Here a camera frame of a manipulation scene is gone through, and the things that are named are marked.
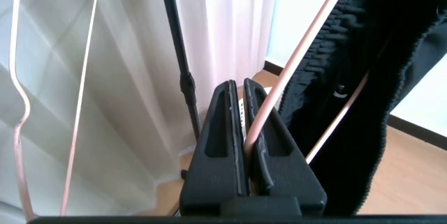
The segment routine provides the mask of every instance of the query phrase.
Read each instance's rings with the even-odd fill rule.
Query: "black stand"
[[[193,124],[194,135],[196,141],[200,135],[200,124],[198,122],[198,113],[196,105],[196,86],[192,74],[189,72],[188,60],[183,44],[182,28],[180,28],[179,15],[175,0],[164,0],[166,12],[168,14],[170,32],[173,35],[175,52],[177,53],[177,61],[180,68],[180,89],[184,94],[184,99],[188,105],[189,116]]]

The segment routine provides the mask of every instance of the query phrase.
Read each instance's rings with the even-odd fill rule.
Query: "black garment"
[[[369,79],[311,163],[327,215],[366,199],[390,111],[447,52],[446,0],[339,0],[284,90],[279,113],[307,155],[362,76]]]

